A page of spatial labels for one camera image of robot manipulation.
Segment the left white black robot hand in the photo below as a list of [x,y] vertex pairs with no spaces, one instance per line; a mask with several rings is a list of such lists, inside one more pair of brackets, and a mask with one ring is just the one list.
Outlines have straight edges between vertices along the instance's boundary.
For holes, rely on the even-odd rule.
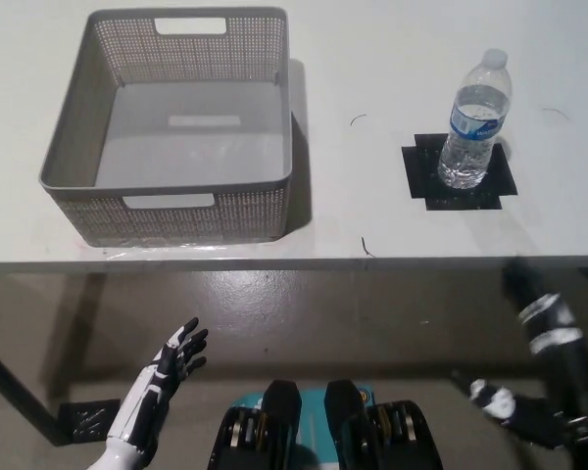
[[202,355],[209,331],[194,317],[176,330],[142,368],[122,402],[108,437],[143,452],[158,441],[180,384],[206,363]]

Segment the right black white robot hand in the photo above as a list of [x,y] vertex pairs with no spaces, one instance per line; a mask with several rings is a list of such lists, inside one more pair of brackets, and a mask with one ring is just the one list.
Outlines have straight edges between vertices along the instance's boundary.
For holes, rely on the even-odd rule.
[[586,423],[567,421],[546,399],[515,394],[459,371],[453,371],[451,379],[488,419],[522,441],[548,449],[588,446]]

